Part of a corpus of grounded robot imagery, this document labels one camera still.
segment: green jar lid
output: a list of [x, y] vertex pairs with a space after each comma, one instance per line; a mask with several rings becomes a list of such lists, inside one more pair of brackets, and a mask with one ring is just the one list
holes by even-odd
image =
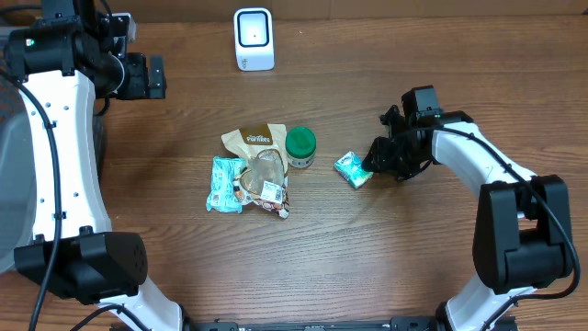
[[286, 152], [294, 158], [304, 159], [316, 151], [316, 137], [309, 128], [294, 128], [286, 136]]

